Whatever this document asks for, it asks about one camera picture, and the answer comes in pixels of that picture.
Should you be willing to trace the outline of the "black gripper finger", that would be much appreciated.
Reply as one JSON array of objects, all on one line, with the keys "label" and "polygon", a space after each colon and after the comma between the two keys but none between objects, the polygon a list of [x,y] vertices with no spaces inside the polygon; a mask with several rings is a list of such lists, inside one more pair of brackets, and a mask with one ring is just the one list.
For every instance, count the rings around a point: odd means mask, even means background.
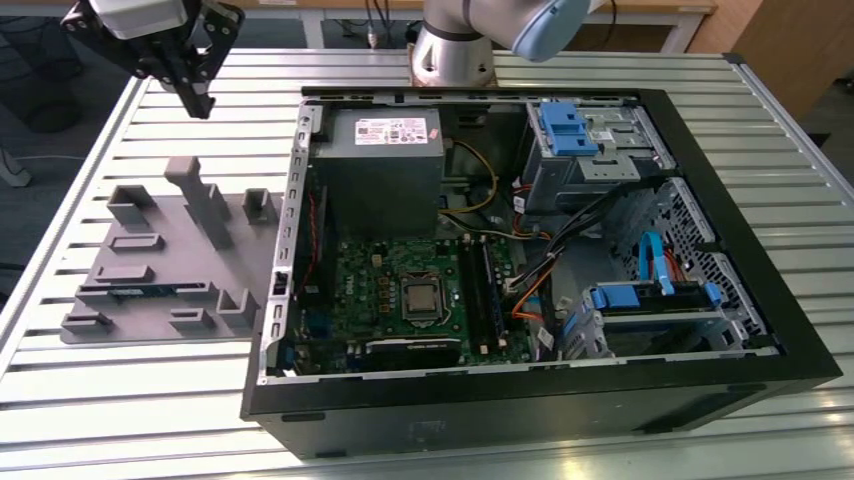
[{"label": "black gripper finger", "polygon": [[[199,1],[79,1],[60,21],[72,38],[122,69],[130,60],[129,41],[165,31],[189,31]],[[178,76],[157,78],[178,94]]]},{"label": "black gripper finger", "polygon": [[226,3],[194,3],[198,13],[189,21],[181,45],[178,94],[189,115],[209,119],[215,99],[210,83],[225,64],[246,19],[243,10]]}]

